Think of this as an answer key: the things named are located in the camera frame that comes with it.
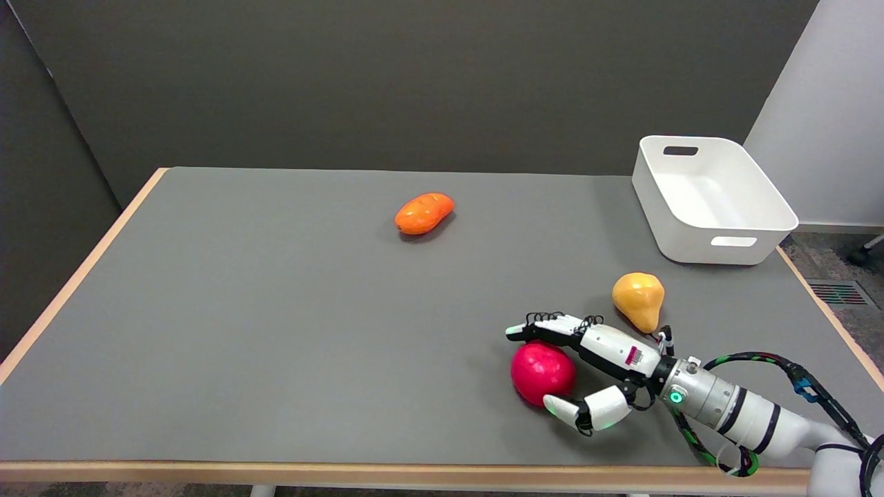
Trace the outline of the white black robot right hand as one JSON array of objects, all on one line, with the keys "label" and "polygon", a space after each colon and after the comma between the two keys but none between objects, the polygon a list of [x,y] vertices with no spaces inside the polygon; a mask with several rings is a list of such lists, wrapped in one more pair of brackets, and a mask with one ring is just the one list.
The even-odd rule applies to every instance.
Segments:
[{"label": "white black robot right hand", "polygon": [[578,318],[561,311],[531,312],[523,323],[506,328],[505,334],[511,342],[568,347],[588,365],[618,380],[616,386],[580,400],[544,394],[544,409],[586,437],[616,425],[634,410],[650,409],[666,383],[663,366],[673,365],[655,347],[605,324],[602,315]]}]

